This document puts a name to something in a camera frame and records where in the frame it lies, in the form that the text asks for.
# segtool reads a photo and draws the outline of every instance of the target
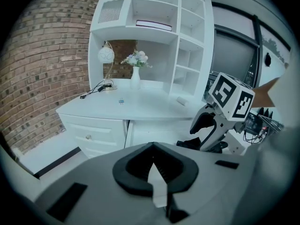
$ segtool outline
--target white cube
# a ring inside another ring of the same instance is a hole
[[[224,73],[219,73],[209,94],[229,121],[244,121],[255,96],[250,86]]]

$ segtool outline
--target white lamp shade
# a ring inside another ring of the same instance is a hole
[[[99,50],[98,59],[102,63],[112,63],[114,60],[114,52],[111,48],[104,46]]]

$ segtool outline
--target brick wall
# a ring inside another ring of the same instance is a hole
[[[89,90],[89,29],[98,0],[33,0],[1,52],[0,129],[26,153],[64,127],[55,110]],[[135,41],[112,41],[113,77],[131,77],[120,61]],[[109,65],[104,66],[104,73]]]

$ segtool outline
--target book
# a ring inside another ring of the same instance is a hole
[[[158,29],[162,29],[162,30],[172,31],[172,26],[162,24],[162,23],[158,23],[158,22],[137,20],[136,25],[141,26],[141,27],[158,28]]]

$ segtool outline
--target vase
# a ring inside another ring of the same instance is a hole
[[[130,79],[130,88],[133,90],[138,90],[141,88],[141,79],[139,71],[139,67],[133,67],[133,74]]]

